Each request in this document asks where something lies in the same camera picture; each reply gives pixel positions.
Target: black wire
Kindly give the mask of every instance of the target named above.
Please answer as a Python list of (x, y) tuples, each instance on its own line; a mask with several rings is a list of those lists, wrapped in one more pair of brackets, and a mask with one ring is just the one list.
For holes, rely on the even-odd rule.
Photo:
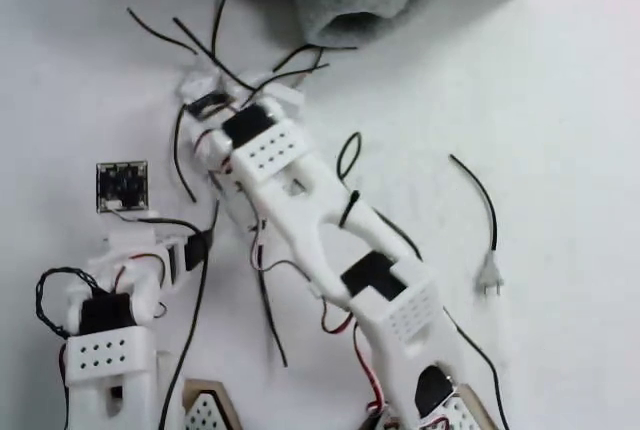
[(45, 315), (44, 309), (42, 308), (42, 297), (44, 296), (44, 282), (51, 275), (55, 275), (58, 273), (75, 275), (76, 277), (78, 277), (80, 280), (82, 280), (84, 283), (86, 283), (89, 286), (93, 295), (106, 295), (107, 292), (102, 288), (100, 288), (100, 286), (98, 285), (98, 282), (96, 282), (96, 279), (93, 278), (92, 275), (89, 275), (87, 272), (79, 268), (71, 268), (71, 267), (51, 268), (40, 276), (40, 280), (38, 280), (38, 283), (36, 284), (36, 316), (47, 327), (49, 327), (53, 333), (55, 333), (59, 337), (64, 338), (66, 340), (71, 336), (71, 334), (68, 331), (66, 331), (62, 325), (56, 325), (55, 323), (53, 323), (49, 319), (49, 317)]
[(289, 55), (287, 55), (285, 58), (283, 58), (280, 63), (278, 63), (275, 67), (273, 67), (273, 72), (277, 72), (278, 70), (280, 70), (282, 67), (284, 67), (287, 63), (289, 63), (291, 61), (291, 59), (293, 59), (296, 55), (298, 55), (301, 52), (304, 52), (306, 50), (311, 50), (313, 48), (317, 48), (320, 50), (320, 54), (322, 54), (322, 52), (324, 52), (325, 50), (357, 50), (358, 47), (322, 47), (322, 46), (318, 46), (318, 45), (313, 45), (311, 43), (305, 43), (304, 45), (296, 48), (294, 51), (292, 51)]
[[(218, 215), (220, 212), (220, 201), (216, 200), (215, 210), (214, 210), (214, 222), (212, 225), (212, 229), (215, 229), (215, 225), (218, 221)], [(189, 328), (189, 333), (187, 335), (187, 340), (184, 342), (184, 347), (182, 348), (182, 353), (180, 354), (180, 358), (178, 359), (178, 364), (176, 365), (176, 369), (173, 372), (173, 377), (171, 378), (171, 382), (169, 383), (169, 387), (167, 388), (167, 394), (164, 398), (164, 404), (162, 405), (162, 413), (160, 414), (160, 423), (158, 424), (158, 430), (164, 430), (165, 423), (167, 421), (167, 414), (169, 412), (169, 402), (171, 401), (171, 395), (173, 394), (173, 390), (176, 386), (176, 382), (178, 381), (178, 376), (182, 371), (182, 365), (184, 364), (184, 360), (187, 356), (187, 352), (189, 351), (189, 347), (191, 346), (191, 341), (193, 340), (193, 335), (196, 331), (196, 326), (198, 325), (198, 315), (200, 313), (200, 306), (202, 304), (202, 296), (204, 295), (204, 287), (207, 281), (207, 270), (209, 267), (209, 245), (207, 243), (207, 239), (204, 237), (203, 233), (193, 225), (192, 223), (185, 222), (184, 220), (177, 220), (174, 218), (139, 218), (137, 220), (125, 220), (128, 222), (143, 222), (143, 223), (153, 223), (153, 224), (167, 224), (167, 225), (179, 225), (182, 227), (186, 227), (189, 230), (193, 231), (195, 235), (198, 235), (200, 241), (202, 242), (204, 248), (204, 257), (202, 262), (202, 274), (200, 276), (200, 286), (198, 287), (198, 295), (196, 296), (196, 304), (193, 309), (193, 318), (191, 320), (191, 326)]]
[(238, 85), (246, 88), (247, 90), (253, 91), (254, 88), (249, 85), (248, 83), (246, 83), (245, 81), (243, 81), (240, 77), (238, 77), (235, 73), (233, 73), (231, 70), (229, 70), (227, 68), (227, 66), (222, 63), (218, 57), (216, 57), (213, 53), (211, 53), (211, 50), (209, 50), (207, 47), (205, 47), (203, 45), (203, 43), (198, 39), (198, 37), (196, 37), (193, 32), (191, 30), (189, 30), (187, 28), (187, 26), (182, 23), (182, 21), (177, 18), (177, 17), (173, 17), (173, 21), (175, 22), (176, 25), (178, 25), (178, 27), (180, 27), (180, 30), (182, 30), (187, 37), (189, 37), (189, 39), (196, 44), (196, 46), (202, 50), (202, 52), (211, 59), (211, 61), (216, 64), (218, 67), (220, 67), (220, 69), (226, 73), (227, 75), (229, 75), (229, 77), (231, 77), (231, 79), (236, 82)]
[(274, 72), (274, 73), (277, 72), (282, 67), (284, 67), (287, 63), (289, 63), (293, 57), (295, 57), (299, 53), (302, 53), (302, 52), (304, 52), (306, 50), (310, 50), (312, 48), (317, 48), (317, 47), (315, 45), (310, 44), (310, 43), (305, 43), (301, 47), (296, 48), (293, 52), (291, 52), (289, 55), (287, 55), (285, 58), (283, 58), (280, 61), (280, 63), (278, 63), (275, 67), (273, 67), (273, 69), (271, 71)]
[(154, 37), (157, 37), (160, 40), (164, 40), (165, 42), (173, 43), (174, 45), (178, 45), (179, 47), (185, 48), (185, 49), (189, 50), (191, 53), (193, 53), (194, 55), (198, 54), (198, 52), (196, 52), (193, 48), (191, 48), (186, 43), (182, 43), (182, 42), (180, 42), (180, 41), (178, 41), (178, 40), (176, 40), (174, 38), (167, 37), (166, 35), (163, 35), (163, 34), (161, 34), (159, 32), (156, 32), (153, 28), (151, 28), (149, 25), (144, 23), (142, 21), (142, 19), (140, 17), (138, 17), (138, 15), (136, 15), (133, 10), (131, 10), (131, 8), (127, 7), (127, 12), (129, 12), (129, 15), (131, 15), (131, 17), (136, 21), (136, 23), (138, 25), (140, 25), (143, 29), (145, 29), (147, 32), (149, 32)]
[[(347, 168), (343, 169), (342, 162), (347, 153), (347, 150), (349, 149), (349, 147), (353, 142), (356, 142), (356, 151), (353, 154), (353, 157), (351, 157), (351, 161), (349, 162), (349, 165), (347, 165)], [(342, 183), (344, 183), (344, 179), (351, 173), (351, 170), (353, 170), (354, 165), (356, 164), (358, 158), (360, 157), (361, 150), (362, 150), (362, 134), (360, 132), (355, 132), (351, 134), (351, 136), (347, 138), (347, 140), (344, 142), (344, 144), (342, 145), (342, 149), (340, 149), (340, 153), (338, 154), (338, 158), (336, 160), (336, 175)], [(353, 204), (347, 205), (348, 210), (351, 210), (350, 206), (352, 207)], [(348, 212), (346, 211), (347, 209), (345, 209), (345, 212), (343, 213), (343, 218), (341, 218), (340, 220), (340, 223), (341, 223), (340, 226), (344, 225), (345, 223), (343, 220), (346, 220), (345, 214), (348, 215)], [(402, 238), (407, 243), (407, 245), (411, 247), (413, 252), (416, 254), (416, 257), (418, 257), (419, 260), (422, 260), (422, 255), (420, 254), (420, 250), (418, 249), (418, 246), (415, 244), (415, 242), (411, 239), (411, 237), (409, 237), (409, 235), (407, 235), (404, 232), (404, 230), (402, 230), (398, 225), (393, 223), (393, 221), (391, 221), (389, 218), (384, 216), (382, 212), (379, 212), (375, 208), (373, 209), (373, 211), (376, 212), (378, 217), (380, 217), (380, 219), (384, 223), (386, 223), (394, 232), (396, 232), (400, 236), (400, 238)]]
[(164, 303), (158, 302), (158, 305), (160, 305), (162, 307), (162, 313), (160, 315), (154, 315), (153, 318), (162, 318), (168, 312), (167, 306)]
[[(262, 245), (258, 247), (258, 266), (262, 266)], [(280, 352), (280, 358), (282, 359), (282, 366), (287, 368), (289, 366), (289, 361), (287, 360), (287, 354), (284, 351), (284, 346), (282, 345), (282, 341), (280, 340), (280, 335), (278, 334), (278, 329), (276, 328), (275, 320), (273, 319), (273, 311), (271, 310), (271, 301), (269, 299), (269, 291), (267, 289), (267, 282), (265, 280), (264, 272), (258, 272), (258, 285), (260, 286), (260, 296), (262, 297), (262, 305), (264, 307), (264, 314), (267, 317), (267, 324), (269, 325), (269, 330), (271, 331), (271, 335), (273, 340), (276, 342), (278, 347), (278, 351)]]
[(182, 117), (184, 116), (185, 109), (186, 105), (182, 105), (180, 107), (180, 111), (178, 111), (178, 117), (176, 118), (176, 125), (173, 129), (173, 165), (176, 167), (176, 172), (178, 173), (180, 182), (182, 182), (182, 186), (189, 194), (189, 198), (193, 203), (198, 203), (196, 196), (193, 194), (191, 187), (189, 187), (187, 180), (182, 174), (182, 169), (180, 168), (180, 159), (178, 158), (178, 138), (180, 136), (180, 124), (182, 123)]
[(62, 344), (60, 347), (60, 353), (58, 353), (58, 369), (60, 370), (60, 379), (62, 380), (62, 387), (64, 388), (64, 430), (69, 428), (69, 387), (65, 382), (65, 365), (64, 365), (64, 352), (67, 349), (67, 344)]
[(216, 16), (213, 20), (213, 30), (211, 32), (211, 54), (218, 58), (218, 54), (216, 51), (216, 43), (218, 42), (218, 31), (220, 30), (220, 21), (222, 20), (222, 10), (224, 9), (224, 5), (227, 3), (227, 0), (220, 0), (220, 4), (218, 5), (218, 10), (216, 11)]
[(464, 163), (462, 163), (455, 155), (450, 154), (449, 158), (456, 162), (458, 166), (462, 168), (462, 170), (464, 170), (469, 177), (471, 177), (471, 179), (476, 183), (476, 185), (482, 192), (482, 195), (484, 196), (487, 205), (489, 206), (489, 213), (491, 214), (491, 250), (495, 251), (498, 247), (498, 220), (496, 218), (496, 209), (493, 207), (493, 202), (491, 201), (489, 192), (487, 192), (487, 189), (484, 188), (484, 185), (482, 185), (482, 182), (478, 179), (478, 177), (476, 177), (473, 172), (469, 170), (469, 168)]
[[(351, 146), (352, 142), (356, 142), (356, 152), (353, 154), (351, 158), (351, 162), (347, 166), (345, 170), (342, 169), (342, 161), (344, 160), (344, 156), (347, 153), (347, 150)], [(338, 180), (344, 183), (344, 179), (347, 178), (351, 170), (353, 170), (354, 165), (358, 161), (360, 157), (360, 151), (362, 150), (362, 134), (360, 132), (355, 132), (351, 134), (347, 141), (342, 145), (342, 149), (338, 154), (338, 158), (336, 159), (336, 175), (338, 176)]]
[(496, 392), (496, 400), (498, 402), (498, 411), (500, 412), (500, 420), (502, 420), (502, 425), (504, 426), (504, 430), (509, 430), (509, 423), (507, 422), (507, 416), (505, 415), (504, 408), (502, 406), (502, 396), (500, 394), (500, 380), (498, 378), (498, 371), (496, 370), (495, 365), (493, 364), (491, 359), (487, 356), (487, 354), (482, 351), (482, 349), (478, 346), (478, 344), (474, 342), (471, 339), (471, 337), (467, 335), (465, 331), (456, 323), (456, 321), (453, 319), (449, 311), (446, 308), (444, 308), (444, 311), (449, 317), (449, 319), (451, 320), (451, 322), (455, 325), (456, 330), (458, 331), (460, 336), (464, 338), (466, 342), (471, 346), (471, 348), (473, 348), (478, 353), (478, 355), (480, 355), (482, 359), (485, 362), (487, 362), (487, 365), (489, 365), (489, 368), (491, 369), (491, 375), (493, 376), (493, 387)]
[(253, 89), (253, 91), (251, 92), (249, 97), (247, 97), (247, 99), (244, 101), (242, 106), (244, 107), (247, 103), (253, 100), (253, 97), (255, 97), (260, 90), (262, 90), (264, 87), (266, 87), (267, 85), (269, 85), (271, 82), (275, 80), (279, 80), (285, 77), (290, 77), (292, 75), (302, 75), (302, 74), (312, 73), (312, 72), (315, 72), (316, 70), (320, 70), (321, 68), (326, 68), (328, 66), (329, 66), (328, 63), (325, 63), (323, 65), (314, 65), (313, 67), (305, 68), (303, 70), (295, 70), (293, 72), (281, 73), (279, 75), (274, 75), (273, 77), (267, 78), (264, 82), (262, 82), (260, 85), (258, 85), (256, 88)]
[[(349, 166), (347, 167), (346, 171), (341, 172), (340, 171), (342, 169), (342, 161), (341, 160), (344, 158), (344, 154), (345, 154), (348, 146), (356, 138), (358, 140), (358, 147), (356, 149), (356, 154), (353, 157), (353, 161), (349, 164)], [(336, 173), (338, 175), (338, 178), (340, 178), (341, 181), (353, 169), (353, 165), (355, 164), (355, 161), (360, 156), (361, 144), (362, 144), (362, 135), (359, 132), (356, 132), (353, 135), (351, 135), (347, 139), (345, 144), (343, 145), (342, 150), (340, 151), (340, 154), (338, 156), (338, 163), (336, 165)], [(482, 186), (480, 181), (473, 175), (473, 173), (471, 173), (471, 171), (467, 167), (464, 166), (464, 164), (460, 160), (458, 160), (453, 155), (451, 155), (451, 158), (454, 161), (456, 161), (456, 163), (458, 163), (465, 171), (467, 171), (467, 173), (476, 181), (478, 186), (483, 190), (483, 193), (487, 197), (487, 201), (490, 204), (490, 208), (493, 209), (493, 205), (491, 204), (491, 200), (489, 199), (489, 195), (486, 193), (486, 190), (484, 190), (484, 187)], [(411, 248), (413, 249), (414, 253), (416, 254), (416, 257), (418, 257), (418, 259), (422, 260), (422, 256), (420, 255), (420, 251), (418, 250), (418, 247), (415, 245), (415, 243), (413, 243), (413, 240), (411, 240), (411, 238), (398, 225), (394, 224), (391, 220), (386, 218), (384, 215), (382, 215), (377, 210), (376, 210), (376, 213), (382, 219), (383, 222), (385, 222), (387, 225), (389, 225), (389, 227), (391, 227), (391, 229), (394, 232), (396, 232), (398, 235), (400, 235), (411, 246)], [(451, 319), (451, 322), (455, 325), (456, 330), (458, 331), (460, 336), (462, 338), (464, 338), (464, 340), (471, 346), (471, 348), (473, 348), (483, 358), (483, 360), (485, 362), (487, 362), (487, 364), (489, 365), (489, 368), (491, 369), (491, 374), (493, 376), (493, 385), (494, 385), (494, 389), (495, 389), (495, 393), (496, 393), (496, 401), (498, 403), (498, 411), (500, 412), (500, 419), (502, 420), (502, 425), (504, 426), (504, 430), (509, 430), (509, 423), (507, 422), (507, 417), (506, 417), (506, 415), (504, 413), (504, 408), (503, 408), (503, 404), (502, 404), (502, 395), (500, 393), (500, 380), (498, 378), (498, 371), (496, 370), (495, 365), (493, 364), (491, 359), (487, 356), (487, 354), (482, 351), (482, 349), (478, 346), (478, 344), (476, 344), (471, 339), (471, 337), (469, 337), (469, 335), (467, 335), (465, 333), (465, 331), (456, 323), (456, 321), (453, 319), (453, 317), (451, 316), (449, 311), (444, 307), (443, 307), (443, 310), (445, 311), (447, 316)]]

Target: red wire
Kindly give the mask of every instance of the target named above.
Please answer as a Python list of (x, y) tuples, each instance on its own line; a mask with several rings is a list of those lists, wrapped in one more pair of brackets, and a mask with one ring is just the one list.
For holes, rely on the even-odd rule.
[(447, 417), (438, 417), (434, 421), (428, 423), (427, 425), (425, 425), (422, 428), (431, 429), (431, 428), (433, 428), (433, 427), (435, 427), (437, 425), (440, 425), (441, 423), (444, 423), (444, 430), (449, 430), (450, 423), (449, 423), (449, 419)]
[(367, 365), (367, 362), (365, 362), (364, 357), (360, 352), (360, 348), (358, 348), (357, 335), (358, 335), (358, 322), (356, 322), (356, 324), (353, 326), (353, 348), (356, 351), (356, 357), (358, 357), (360, 366), (364, 370), (364, 373), (367, 375), (367, 378), (369, 379), (369, 383), (371, 384), (371, 388), (373, 389), (373, 393), (376, 397), (376, 406), (378, 408), (377, 411), (382, 412), (382, 409), (384, 406), (384, 396), (382, 395), (382, 390), (380, 389), (380, 386), (376, 380), (376, 376), (373, 373), (373, 370), (369, 368), (369, 365)]
[(322, 320), (320, 321), (320, 324), (322, 325), (322, 330), (324, 330), (325, 333), (329, 333), (331, 335), (338, 335), (344, 332), (347, 328), (349, 328), (349, 325), (351, 324), (351, 320), (353, 320), (353, 313), (349, 313), (349, 315), (347, 315), (347, 318), (345, 318), (344, 322), (342, 322), (336, 328), (327, 328), (327, 323), (326, 323), (327, 311), (328, 311), (327, 301), (323, 298), (322, 299)]

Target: connector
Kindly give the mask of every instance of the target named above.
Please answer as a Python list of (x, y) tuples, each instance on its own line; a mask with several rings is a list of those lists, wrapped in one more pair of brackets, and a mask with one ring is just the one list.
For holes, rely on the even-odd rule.
[(487, 289), (494, 288), (498, 295), (500, 295), (500, 287), (504, 285), (500, 270), (496, 265), (494, 250), (489, 250), (484, 258), (484, 264), (476, 276), (476, 290), (484, 295), (487, 294)]

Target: white surface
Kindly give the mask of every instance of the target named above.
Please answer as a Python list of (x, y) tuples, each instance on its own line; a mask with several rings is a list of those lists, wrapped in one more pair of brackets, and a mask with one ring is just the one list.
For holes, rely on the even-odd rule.
[[(173, 36), (178, 15), (206, 40), (213, 1), (0, 0), (3, 428), (62, 427), (61, 342), (35, 318), (33, 292), (45, 269), (97, 254), (95, 164), (147, 159), (154, 208), (201, 226), (210, 218), (204, 179), (185, 169), (201, 199), (191, 206), (168, 163), (175, 88), (192, 57), (147, 36), (125, 8)], [(221, 58), (271, 66), (301, 43), (294, 18), (291, 0), (229, 0)], [(440, 0), (366, 49), (331, 53), (306, 82), (305, 116), (326, 158), (363, 132), (350, 184), (415, 237), (459, 323), (503, 372), (508, 363), (513, 429), (635, 425), (638, 35), (640, 0)], [(499, 301), (473, 296), (489, 230), (451, 151), (496, 204)], [(248, 251), (234, 252), (221, 224), (186, 374), (222, 380), (248, 430), (356, 428), (370, 390), (350, 336), (321, 334), (321, 304), (295, 272), (274, 271), (290, 360), (280, 368)], [(58, 321), (62, 286), (45, 292)], [(160, 348), (182, 346), (196, 286), (166, 300)], [(463, 348), (495, 417), (489, 371)]]

